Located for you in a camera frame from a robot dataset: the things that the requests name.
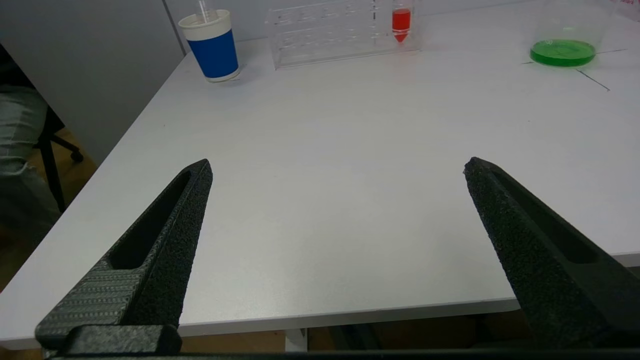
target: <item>beaker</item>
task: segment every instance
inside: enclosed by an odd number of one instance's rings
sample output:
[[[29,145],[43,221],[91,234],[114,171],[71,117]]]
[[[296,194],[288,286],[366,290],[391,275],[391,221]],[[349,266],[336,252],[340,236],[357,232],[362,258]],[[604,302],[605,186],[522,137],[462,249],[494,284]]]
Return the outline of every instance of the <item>beaker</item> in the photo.
[[[546,0],[531,59],[545,65],[581,66],[596,56],[618,0]]]

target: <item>wall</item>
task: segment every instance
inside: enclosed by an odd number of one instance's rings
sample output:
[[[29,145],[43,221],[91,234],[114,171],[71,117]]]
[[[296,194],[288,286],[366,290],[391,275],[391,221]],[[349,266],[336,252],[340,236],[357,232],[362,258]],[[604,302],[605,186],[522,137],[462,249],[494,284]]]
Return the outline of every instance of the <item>wall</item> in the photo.
[[[160,0],[1,0],[0,42],[98,164],[184,56]]]
[[[285,7],[283,4],[303,5],[324,2],[325,0],[216,0],[216,6],[231,11],[236,41],[266,37],[264,20],[270,8]],[[519,3],[526,0],[423,0],[422,14],[453,12],[458,10],[482,8],[506,3]],[[178,24],[181,19],[195,13],[195,0],[166,0],[173,21]],[[182,33],[180,37],[184,48],[189,51]]]

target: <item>jeans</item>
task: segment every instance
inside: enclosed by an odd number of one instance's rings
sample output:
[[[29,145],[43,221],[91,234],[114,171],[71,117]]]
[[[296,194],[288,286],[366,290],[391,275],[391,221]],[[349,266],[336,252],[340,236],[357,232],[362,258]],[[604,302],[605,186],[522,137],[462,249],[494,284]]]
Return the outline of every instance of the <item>jeans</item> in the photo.
[[[27,163],[47,109],[36,90],[0,85],[0,226],[33,245],[60,217],[49,187]]]

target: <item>test tube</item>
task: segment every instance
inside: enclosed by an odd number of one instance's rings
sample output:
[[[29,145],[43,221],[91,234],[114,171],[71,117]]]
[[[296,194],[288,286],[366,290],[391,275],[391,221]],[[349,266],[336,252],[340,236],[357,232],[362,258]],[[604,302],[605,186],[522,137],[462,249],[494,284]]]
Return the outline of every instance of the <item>test tube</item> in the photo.
[[[196,2],[196,21],[199,24],[207,24],[218,20],[218,12],[213,0],[198,0]]]
[[[394,0],[393,32],[396,40],[402,44],[411,32],[413,0]]]

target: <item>paper cup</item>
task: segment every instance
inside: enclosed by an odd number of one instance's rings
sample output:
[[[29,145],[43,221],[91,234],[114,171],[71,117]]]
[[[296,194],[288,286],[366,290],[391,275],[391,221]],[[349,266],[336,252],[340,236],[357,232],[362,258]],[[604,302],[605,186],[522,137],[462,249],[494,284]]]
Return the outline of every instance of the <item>paper cup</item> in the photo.
[[[229,80],[240,73],[231,13],[228,10],[217,10],[217,13],[218,19],[205,24],[198,21],[197,15],[178,22],[202,73],[211,83]]]

